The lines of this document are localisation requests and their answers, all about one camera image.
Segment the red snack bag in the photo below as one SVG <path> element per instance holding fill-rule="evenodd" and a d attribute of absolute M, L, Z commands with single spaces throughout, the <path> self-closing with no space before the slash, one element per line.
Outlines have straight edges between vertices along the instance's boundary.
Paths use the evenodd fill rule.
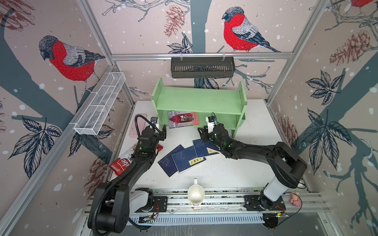
<path fill-rule="evenodd" d="M 132 154 L 136 149 L 137 143 L 130 147 L 126 152 L 120 154 L 119 157 L 109 166 L 113 171 L 110 180 L 118 177 L 124 170 L 126 170 L 132 163 Z"/>

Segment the blue book yellow label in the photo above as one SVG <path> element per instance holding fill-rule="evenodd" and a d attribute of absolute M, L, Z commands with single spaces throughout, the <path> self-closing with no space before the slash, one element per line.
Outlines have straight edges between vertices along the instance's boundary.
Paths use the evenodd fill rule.
<path fill-rule="evenodd" d="M 212 148 L 207 148 L 207 151 L 208 151 L 209 155 L 220 153 L 218 150 L 215 150 L 215 149 L 212 149 Z"/>
<path fill-rule="evenodd" d="M 179 173 L 206 161 L 205 157 L 197 156 L 194 146 L 173 153 L 171 156 Z"/>

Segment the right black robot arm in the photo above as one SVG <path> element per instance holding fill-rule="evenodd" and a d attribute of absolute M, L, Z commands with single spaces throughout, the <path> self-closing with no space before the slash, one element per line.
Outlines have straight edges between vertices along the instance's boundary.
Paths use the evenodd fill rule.
<path fill-rule="evenodd" d="M 220 149 L 226 158 L 246 159 L 268 164 L 275 177 L 262 191 L 262 200 L 275 202 L 290 188 L 299 185 L 308 165 L 286 143 L 275 145 L 250 145 L 230 138 L 228 131 L 222 124 L 214 126 L 212 131 L 208 127 L 198 128 L 203 141 L 210 141 Z"/>

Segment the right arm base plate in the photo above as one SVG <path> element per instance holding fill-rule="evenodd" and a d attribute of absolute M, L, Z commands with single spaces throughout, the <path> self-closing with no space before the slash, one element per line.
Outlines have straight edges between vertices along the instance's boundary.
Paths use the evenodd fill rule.
<path fill-rule="evenodd" d="M 286 211 L 282 196 L 276 201 L 262 195 L 245 195 L 244 207 L 247 211 Z"/>

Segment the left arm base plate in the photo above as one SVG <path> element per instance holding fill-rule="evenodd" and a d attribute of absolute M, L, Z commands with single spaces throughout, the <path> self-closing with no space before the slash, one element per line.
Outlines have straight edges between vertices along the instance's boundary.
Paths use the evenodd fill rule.
<path fill-rule="evenodd" d="M 146 213 L 167 212 L 167 205 L 168 205 L 168 197 L 157 196 L 157 197 L 154 197 L 154 201 L 151 207 L 141 208 L 140 212 L 146 212 Z"/>

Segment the white ceramic pitcher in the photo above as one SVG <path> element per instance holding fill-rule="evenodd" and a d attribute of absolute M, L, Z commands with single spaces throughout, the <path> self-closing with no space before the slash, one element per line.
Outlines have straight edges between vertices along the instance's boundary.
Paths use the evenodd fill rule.
<path fill-rule="evenodd" d="M 205 191 L 202 186 L 198 184 L 197 178 L 194 179 L 194 184 L 188 189 L 187 197 L 193 206 L 199 206 L 205 199 Z"/>

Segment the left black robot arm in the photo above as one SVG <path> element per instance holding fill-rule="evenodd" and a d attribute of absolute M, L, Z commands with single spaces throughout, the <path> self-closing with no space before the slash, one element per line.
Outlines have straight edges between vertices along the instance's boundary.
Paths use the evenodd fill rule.
<path fill-rule="evenodd" d="M 118 177 L 100 184 L 94 194 L 88 228 L 95 236 L 121 233 L 132 213 L 130 191 L 138 179 L 147 172 L 158 154 L 158 143 L 166 139 L 166 125 L 162 131 L 149 126 L 138 138 L 131 164 Z"/>

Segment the pink small toy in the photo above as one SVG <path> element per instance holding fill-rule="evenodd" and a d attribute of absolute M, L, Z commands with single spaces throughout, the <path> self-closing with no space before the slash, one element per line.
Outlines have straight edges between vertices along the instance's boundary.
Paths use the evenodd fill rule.
<path fill-rule="evenodd" d="M 298 193 L 291 193 L 290 202 L 297 207 L 300 207 L 302 205 L 302 202 L 301 202 L 300 197 L 298 196 Z"/>

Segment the pink red illustrated book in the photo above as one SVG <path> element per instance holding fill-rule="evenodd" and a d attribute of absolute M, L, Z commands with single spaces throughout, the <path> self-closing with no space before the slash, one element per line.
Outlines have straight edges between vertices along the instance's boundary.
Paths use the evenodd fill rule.
<path fill-rule="evenodd" d="M 198 113 L 196 112 L 169 111 L 168 123 L 169 128 L 200 125 Z"/>

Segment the small circuit board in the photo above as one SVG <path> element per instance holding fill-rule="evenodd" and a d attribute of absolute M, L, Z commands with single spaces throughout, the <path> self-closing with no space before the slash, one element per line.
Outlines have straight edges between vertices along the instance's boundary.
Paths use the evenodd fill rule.
<path fill-rule="evenodd" d="M 156 218 L 152 215 L 151 216 L 140 216 L 138 223 L 139 224 L 153 224 L 155 219 Z"/>

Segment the aluminium mounting rail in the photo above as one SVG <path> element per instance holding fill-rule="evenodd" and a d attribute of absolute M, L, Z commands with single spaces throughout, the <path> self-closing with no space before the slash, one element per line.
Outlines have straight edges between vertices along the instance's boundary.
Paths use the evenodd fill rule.
<path fill-rule="evenodd" d="M 291 193 L 298 193 L 302 205 L 297 207 L 290 202 Z M 193 206 L 187 197 L 187 191 L 169 191 L 156 189 L 154 196 L 168 197 L 167 214 L 199 214 L 199 213 L 244 213 L 245 195 L 260 195 L 258 188 L 229 188 L 220 190 L 216 188 L 205 189 L 205 199 L 199 206 Z M 330 212 L 320 193 L 309 192 L 304 189 L 290 189 L 282 196 L 287 213 L 303 212 Z"/>

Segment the leftmost blue book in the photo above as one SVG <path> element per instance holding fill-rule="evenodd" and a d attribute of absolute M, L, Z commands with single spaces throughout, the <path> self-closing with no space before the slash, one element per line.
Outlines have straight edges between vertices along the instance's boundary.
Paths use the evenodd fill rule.
<path fill-rule="evenodd" d="M 182 145 L 178 145 L 174 150 L 168 153 L 165 157 L 163 157 L 158 164 L 163 169 L 163 171 L 167 174 L 169 178 L 175 175 L 178 172 L 176 164 L 172 158 L 172 154 L 177 153 L 179 151 L 184 150 L 185 148 Z"/>

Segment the pink rectangular case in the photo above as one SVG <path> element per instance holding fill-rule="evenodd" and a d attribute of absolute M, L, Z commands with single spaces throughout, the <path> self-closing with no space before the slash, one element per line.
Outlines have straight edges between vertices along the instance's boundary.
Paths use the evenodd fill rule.
<path fill-rule="evenodd" d="M 139 133 L 142 134 L 142 131 L 146 127 L 146 121 L 143 118 L 138 118 L 137 119 L 138 128 L 137 128 L 135 125 L 135 117 L 136 116 L 133 117 L 133 120 L 131 123 L 132 126 L 130 128 L 129 137 L 136 139 L 138 138 L 137 129 L 139 130 Z"/>

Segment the black hanging slotted basket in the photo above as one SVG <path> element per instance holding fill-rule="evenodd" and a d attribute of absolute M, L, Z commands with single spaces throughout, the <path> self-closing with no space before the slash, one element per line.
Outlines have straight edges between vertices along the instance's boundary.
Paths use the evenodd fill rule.
<path fill-rule="evenodd" d="M 231 78 L 235 73 L 233 57 L 183 57 L 171 59 L 171 76 L 187 78 Z"/>

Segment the green wooden two-tier shelf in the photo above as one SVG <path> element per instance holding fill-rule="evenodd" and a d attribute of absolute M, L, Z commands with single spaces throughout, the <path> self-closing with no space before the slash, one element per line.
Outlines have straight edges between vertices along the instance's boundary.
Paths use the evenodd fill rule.
<path fill-rule="evenodd" d="M 237 90 L 166 87 L 162 78 L 157 81 L 151 100 L 161 125 L 169 125 L 169 112 L 195 112 L 198 126 L 207 125 L 205 118 L 214 113 L 218 122 L 231 130 L 233 138 L 246 119 L 248 104 L 243 84 Z"/>

